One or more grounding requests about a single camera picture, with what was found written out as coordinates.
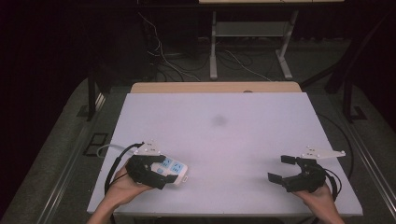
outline white cable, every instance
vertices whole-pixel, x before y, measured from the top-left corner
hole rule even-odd
[[[226,51],[227,53],[231,54],[231,56],[233,56],[233,54],[232,54],[230,51],[228,51],[228,50],[225,50],[225,51]],[[250,69],[246,68],[235,56],[233,56],[233,58],[235,58],[235,60],[236,60],[245,70],[247,70],[248,72],[250,72],[250,73],[252,73],[252,74],[254,74],[254,75],[257,75],[257,76],[259,76],[259,77],[263,77],[263,78],[267,79],[268,81],[273,81],[273,80],[269,79],[268,77],[265,77],[265,76],[263,76],[263,75],[260,75],[260,74],[258,74],[258,73],[256,73],[256,72],[253,72],[253,71],[251,71]]]
[[[99,158],[104,158],[104,156],[101,156],[100,153],[101,153],[102,149],[105,148],[105,147],[117,147],[117,148],[119,148],[119,149],[125,149],[125,148],[126,148],[126,147],[122,147],[122,146],[115,145],[115,144],[104,145],[104,146],[101,146],[101,147],[99,147],[99,148],[96,149],[96,156],[97,156],[97,157],[99,157]]]
[[[153,53],[151,53],[150,51],[148,51],[148,54],[151,54],[151,55],[154,56],[154,57],[159,57],[159,56],[161,56],[161,55],[159,55],[159,54],[153,54]]]
[[[152,24],[150,21],[148,21],[142,14],[140,14],[140,12],[139,12],[138,14],[139,14],[139,16],[140,16],[144,21],[146,21],[148,24],[150,24],[150,25],[154,28],[154,33],[155,33],[155,35],[156,35],[156,37],[157,37],[157,40],[158,40],[158,47],[156,48],[156,50],[157,50],[157,49],[160,49],[160,53],[161,53],[161,56],[163,56],[163,60],[164,60],[167,64],[169,64],[169,66],[171,66],[173,69],[175,69],[177,72],[179,72],[180,74],[183,74],[183,75],[186,76],[186,77],[193,77],[193,78],[195,78],[197,81],[201,81],[201,79],[199,79],[197,76],[189,75],[189,74],[187,74],[187,73],[184,73],[184,72],[178,70],[177,68],[175,68],[171,63],[169,63],[169,62],[166,60],[165,56],[163,55],[163,43],[160,41],[160,38],[158,37],[157,28],[155,27],[154,24]]]

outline gray carpet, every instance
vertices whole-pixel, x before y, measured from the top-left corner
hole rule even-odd
[[[248,64],[250,70],[272,80],[282,81],[284,78],[274,54],[279,44],[280,42],[276,39],[264,39],[256,45],[249,45],[248,48],[244,45],[236,47],[224,44],[219,45],[219,49],[233,52],[241,62]],[[304,81],[332,65],[341,58],[347,46],[348,41],[345,40],[291,42],[286,59],[293,74],[293,80]],[[202,81],[210,81],[208,63],[205,63],[208,56],[207,46],[202,49],[202,52],[199,60],[181,58],[171,60],[171,62],[185,69],[199,68],[194,70],[193,74]],[[262,77],[232,62],[233,57],[227,52],[220,51],[219,57],[222,63],[218,62],[218,81],[264,81]],[[157,81],[165,81],[165,77],[167,81],[181,80],[180,75],[168,67],[161,66],[160,70]],[[183,79],[196,81],[193,77],[183,77]],[[346,133],[352,144],[355,163],[350,183],[361,202],[364,216],[345,217],[345,221],[346,223],[395,223],[394,216],[389,211],[381,193],[381,187],[375,182],[375,176],[362,161],[359,151],[361,147],[367,148],[380,172],[388,181],[389,187],[395,189],[396,171],[393,169],[393,161],[396,154],[394,150],[396,134],[358,88],[355,88],[353,92],[353,105],[359,106],[367,119],[356,120],[353,124],[346,122],[340,112],[342,93],[326,94],[323,90],[326,80],[327,78],[321,79],[305,91],[308,92],[312,105],[320,114],[319,120],[332,147],[336,150],[344,150],[348,155],[339,159],[346,174],[351,169],[351,154],[348,153],[347,140],[337,126]],[[98,112],[92,121],[88,122],[85,117],[81,117],[81,114],[86,112],[88,102],[87,83],[86,81],[81,83],[70,97],[64,112],[1,223],[82,223],[88,220],[90,215],[86,209],[103,159],[84,156],[83,152],[91,154],[96,152],[98,146],[89,147],[90,142],[98,145],[110,142],[125,94],[130,88],[130,86],[114,86],[110,93],[104,94],[98,101]],[[116,217],[116,219],[117,223],[152,223],[155,221],[155,218]],[[280,218],[284,223],[290,224],[298,223],[302,219],[304,217]],[[254,221],[271,223],[259,218]]]

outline white table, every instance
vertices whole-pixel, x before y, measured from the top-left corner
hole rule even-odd
[[[309,216],[301,200],[269,182],[267,173],[286,177],[301,172],[297,165],[282,163],[281,155],[300,156],[307,146],[332,150],[303,92],[128,94],[111,143],[127,147],[150,139],[163,154],[189,166],[189,179],[179,187],[145,192],[116,214]],[[107,152],[88,212],[102,200],[108,170],[119,155],[116,148]],[[130,156],[126,154],[120,166]],[[338,160],[318,163],[341,178],[343,189],[336,201],[340,214],[362,215]]]

